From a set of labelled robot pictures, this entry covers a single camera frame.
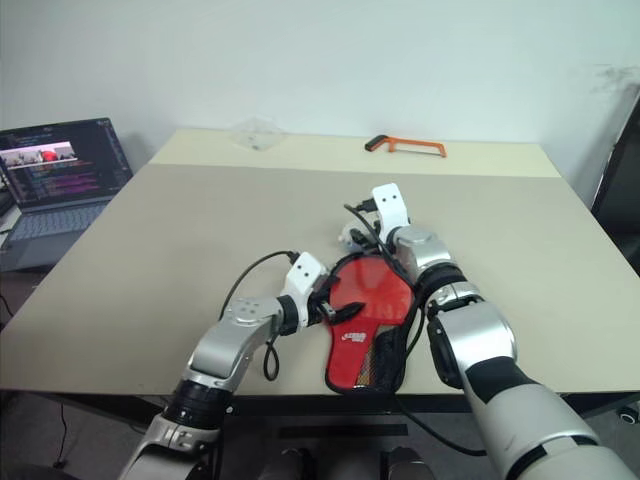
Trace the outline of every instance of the laptop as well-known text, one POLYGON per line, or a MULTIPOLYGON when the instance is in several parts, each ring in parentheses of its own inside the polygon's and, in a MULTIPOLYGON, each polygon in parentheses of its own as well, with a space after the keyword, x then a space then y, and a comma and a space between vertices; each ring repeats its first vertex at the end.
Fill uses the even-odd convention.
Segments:
POLYGON ((108 118, 0 131, 0 170, 22 212, 3 272, 55 265, 132 176, 108 118))

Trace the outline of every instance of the laptop screen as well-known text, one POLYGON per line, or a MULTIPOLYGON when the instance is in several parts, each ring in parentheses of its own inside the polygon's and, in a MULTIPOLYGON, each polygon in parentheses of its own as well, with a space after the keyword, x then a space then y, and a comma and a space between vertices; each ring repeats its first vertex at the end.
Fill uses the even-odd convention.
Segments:
POLYGON ((110 197, 132 176, 108 118, 0 131, 0 168, 20 208, 110 197))

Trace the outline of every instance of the table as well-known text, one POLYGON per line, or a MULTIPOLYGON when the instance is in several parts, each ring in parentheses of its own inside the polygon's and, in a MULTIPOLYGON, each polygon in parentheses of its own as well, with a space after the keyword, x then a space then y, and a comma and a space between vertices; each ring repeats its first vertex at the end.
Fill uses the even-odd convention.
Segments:
MULTIPOLYGON (((509 318, 528 375, 560 392, 640 390, 640 280, 538 146, 449 142, 442 159, 368 153, 366 140, 289 135, 255 151, 179 130, 5 329, 0 387, 169 394, 246 265, 281 248, 332 264, 342 203, 394 181, 413 223, 509 318)), ((239 294, 277 294, 287 268, 261 267, 239 294)), ((281 338, 278 380, 262 377, 259 350, 237 394, 335 403, 328 350, 322 326, 281 338)), ((400 393, 462 398, 437 378, 426 335, 400 393)))

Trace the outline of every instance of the floor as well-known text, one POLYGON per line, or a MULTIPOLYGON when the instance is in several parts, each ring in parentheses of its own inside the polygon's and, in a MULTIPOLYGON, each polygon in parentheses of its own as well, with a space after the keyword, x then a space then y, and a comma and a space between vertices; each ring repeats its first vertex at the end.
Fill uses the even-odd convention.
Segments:
MULTIPOLYGON (((113 480, 127 461, 141 434, 129 425, 65 406, 69 433, 64 449, 65 471, 81 480, 113 480)), ((0 464, 29 462, 51 465, 62 435, 60 406, 32 394, 17 394, 1 412, 0 464)), ((476 447, 479 440, 468 414, 428 414, 429 423, 452 440, 476 447)), ((588 420, 603 442, 640 475, 640 426, 621 422, 613 412, 588 420)), ((321 480, 377 479, 379 452, 409 446, 429 464, 435 478, 496 479, 486 458, 453 452, 398 416, 367 417, 228 417, 222 479, 255 479, 262 466, 289 447, 308 447, 319 459, 321 480), (407 424, 407 436, 369 438, 278 438, 284 426, 335 424, 407 424)))

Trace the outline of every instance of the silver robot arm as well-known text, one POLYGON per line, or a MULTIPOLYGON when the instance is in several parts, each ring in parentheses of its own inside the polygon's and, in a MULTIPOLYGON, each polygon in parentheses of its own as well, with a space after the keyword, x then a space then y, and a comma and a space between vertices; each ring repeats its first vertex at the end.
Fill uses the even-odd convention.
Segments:
POLYGON ((204 454, 219 434, 233 392, 255 350, 274 335, 318 323, 310 299, 327 273, 302 253, 277 298, 240 298, 196 346, 170 404, 154 417, 124 468, 121 480, 186 479, 205 474, 204 454))
POLYGON ((636 479, 558 395, 520 370, 507 320, 467 281, 434 233, 409 224, 397 186, 377 187, 373 201, 381 240, 427 309, 438 375, 464 391, 500 478, 636 479), (390 208, 393 216, 386 215, 390 208))

